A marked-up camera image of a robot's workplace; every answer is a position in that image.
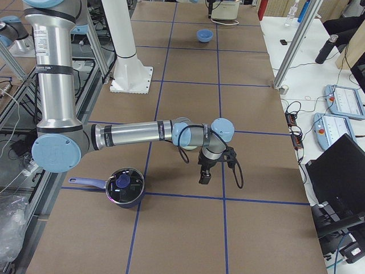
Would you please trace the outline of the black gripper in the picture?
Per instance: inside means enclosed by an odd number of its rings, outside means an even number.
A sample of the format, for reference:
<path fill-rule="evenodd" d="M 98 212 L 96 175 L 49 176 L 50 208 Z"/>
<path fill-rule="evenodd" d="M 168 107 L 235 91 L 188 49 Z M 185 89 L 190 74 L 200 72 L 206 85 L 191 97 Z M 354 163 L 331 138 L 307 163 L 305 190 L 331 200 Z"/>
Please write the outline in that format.
<path fill-rule="evenodd" d="M 225 157 L 221 155 L 218 159 L 209 159 L 202 152 L 199 153 L 198 156 L 198 164 L 201 166 L 200 168 L 200 184 L 209 184 L 212 175 L 210 173 L 210 169 L 216 165 L 217 162 L 224 162 Z"/>

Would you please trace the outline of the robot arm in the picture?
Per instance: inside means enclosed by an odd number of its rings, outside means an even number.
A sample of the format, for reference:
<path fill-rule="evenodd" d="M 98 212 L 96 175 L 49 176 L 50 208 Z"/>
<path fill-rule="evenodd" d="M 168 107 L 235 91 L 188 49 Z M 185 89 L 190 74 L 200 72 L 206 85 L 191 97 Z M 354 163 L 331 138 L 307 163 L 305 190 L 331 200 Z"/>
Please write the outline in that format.
<path fill-rule="evenodd" d="M 71 32 L 87 18 L 86 1 L 24 1 L 25 17 L 34 30 L 36 68 L 42 119 L 31 153 L 38 166 L 53 173 L 74 168 L 92 151 L 124 144 L 167 141 L 180 150 L 199 147 L 200 183 L 210 181 L 210 169 L 227 162 L 236 183 L 243 174 L 234 149 L 228 146 L 233 123 L 218 118 L 195 124 L 187 118 L 152 122 L 84 126 L 76 116 Z"/>

